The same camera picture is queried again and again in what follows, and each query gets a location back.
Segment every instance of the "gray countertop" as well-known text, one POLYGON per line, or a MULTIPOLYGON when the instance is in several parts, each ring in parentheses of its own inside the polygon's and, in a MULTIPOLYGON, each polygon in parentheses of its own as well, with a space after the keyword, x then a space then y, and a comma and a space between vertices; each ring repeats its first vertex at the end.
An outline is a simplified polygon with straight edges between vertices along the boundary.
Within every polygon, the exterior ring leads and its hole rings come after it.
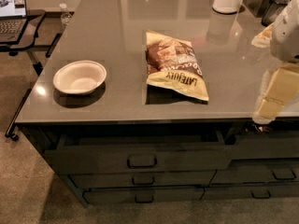
MULTIPOLYGON (((250 119, 263 74, 281 61, 250 43, 264 27, 243 7, 221 15, 213 0, 82 0, 16 122, 100 123, 185 119, 250 119), (148 29, 192 41, 209 95, 207 105, 165 99, 147 104, 148 29), (105 84, 88 96, 67 96, 52 85, 73 61, 92 60, 107 70, 105 84)), ((299 117, 299 98, 281 117, 299 117)))

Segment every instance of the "kitchen island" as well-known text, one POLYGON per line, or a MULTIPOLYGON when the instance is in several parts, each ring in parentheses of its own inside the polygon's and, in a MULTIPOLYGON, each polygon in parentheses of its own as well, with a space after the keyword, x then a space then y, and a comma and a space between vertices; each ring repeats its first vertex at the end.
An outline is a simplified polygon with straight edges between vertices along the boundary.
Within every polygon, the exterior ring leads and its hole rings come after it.
POLYGON ((281 61, 250 44, 260 19, 212 2, 80 2, 16 123, 83 205, 299 195, 299 99, 258 132, 262 77, 281 61), (207 104, 146 85, 148 29, 192 42, 207 104), (55 73, 80 60, 106 81, 83 96, 55 90, 55 73))

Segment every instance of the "dark gray drawer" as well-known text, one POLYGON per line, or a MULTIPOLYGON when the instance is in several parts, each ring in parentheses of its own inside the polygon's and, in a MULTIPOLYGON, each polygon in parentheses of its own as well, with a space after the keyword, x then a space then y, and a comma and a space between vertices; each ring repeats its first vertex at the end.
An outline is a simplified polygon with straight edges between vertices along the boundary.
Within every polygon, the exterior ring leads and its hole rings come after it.
POLYGON ((233 160, 299 158, 299 131, 245 133, 235 140, 233 160))
POLYGON ((200 200, 204 189, 193 187, 155 189, 99 189, 85 192, 89 204, 99 203, 153 203, 200 200))
POLYGON ((225 169, 231 161, 229 155, 220 150, 160 151, 142 147, 119 150, 112 147, 109 151, 100 147, 71 147, 64 151, 47 151, 45 159, 60 175, 216 170, 225 169))
POLYGON ((299 161, 232 161, 226 170, 219 170, 212 186, 222 184, 298 182, 299 161))
POLYGON ((171 142, 166 137, 164 143, 132 145, 113 145, 108 142, 110 139, 92 145, 89 139, 85 145, 75 145, 77 139, 63 135, 57 149, 45 151, 44 157, 60 175, 225 169, 231 158, 219 133, 217 137, 215 142, 195 142, 197 137, 188 140, 189 135, 184 138, 179 135, 177 142, 174 137, 169 139, 171 142))
POLYGON ((260 187, 218 187, 206 188, 202 200, 216 199, 269 199, 281 197, 299 197, 298 184, 281 184, 260 187))
POLYGON ((208 185, 215 171, 206 172, 169 172, 135 173, 114 175, 70 175, 80 189, 150 187, 171 185, 208 185))

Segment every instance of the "white ceramic bowl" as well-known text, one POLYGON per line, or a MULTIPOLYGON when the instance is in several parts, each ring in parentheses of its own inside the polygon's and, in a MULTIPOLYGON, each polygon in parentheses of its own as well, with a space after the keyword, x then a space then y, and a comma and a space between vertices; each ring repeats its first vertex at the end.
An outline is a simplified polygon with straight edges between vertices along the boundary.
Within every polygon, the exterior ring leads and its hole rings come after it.
POLYGON ((88 94, 105 80, 105 67, 93 61, 77 61, 67 64, 54 76, 54 87, 67 94, 88 94))

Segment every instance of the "gray carpet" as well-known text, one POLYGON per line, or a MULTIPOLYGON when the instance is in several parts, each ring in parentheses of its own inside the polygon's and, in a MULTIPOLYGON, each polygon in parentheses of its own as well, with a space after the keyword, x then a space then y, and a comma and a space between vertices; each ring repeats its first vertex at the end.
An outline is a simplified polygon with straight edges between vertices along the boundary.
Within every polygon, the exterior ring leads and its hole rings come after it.
MULTIPOLYGON (((46 19, 37 43, 49 43, 60 21, 46 19)), ((44 53, 38 57, 45 63, 44 53)), ((27 139, 4 137, 36 74, 25 53, 0 53, 0 224, 31 223, 205 223, 296 224, 299 199, 219 200, 148 204, 107 204, 83 208, 27 139)))

